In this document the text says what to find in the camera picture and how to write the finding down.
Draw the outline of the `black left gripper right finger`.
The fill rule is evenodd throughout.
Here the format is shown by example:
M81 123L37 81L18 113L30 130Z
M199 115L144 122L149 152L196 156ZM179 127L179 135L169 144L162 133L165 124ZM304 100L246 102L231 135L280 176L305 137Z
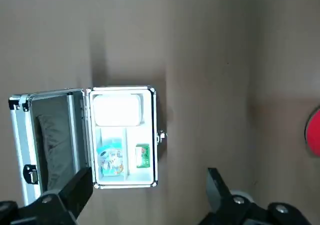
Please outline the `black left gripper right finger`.
M272 202L258 206L244 194L232 194L217 168L209 167L206 195L211 211L201 225L309 225L310 221L296 207Z

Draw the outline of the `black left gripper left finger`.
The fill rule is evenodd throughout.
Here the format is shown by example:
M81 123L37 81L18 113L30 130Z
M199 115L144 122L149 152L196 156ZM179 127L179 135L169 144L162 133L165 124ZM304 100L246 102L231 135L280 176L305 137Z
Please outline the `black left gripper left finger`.
M0 202L2 225L76 225L93 194L92 168L84 167L62 188L43 193L24 207L15 201Z

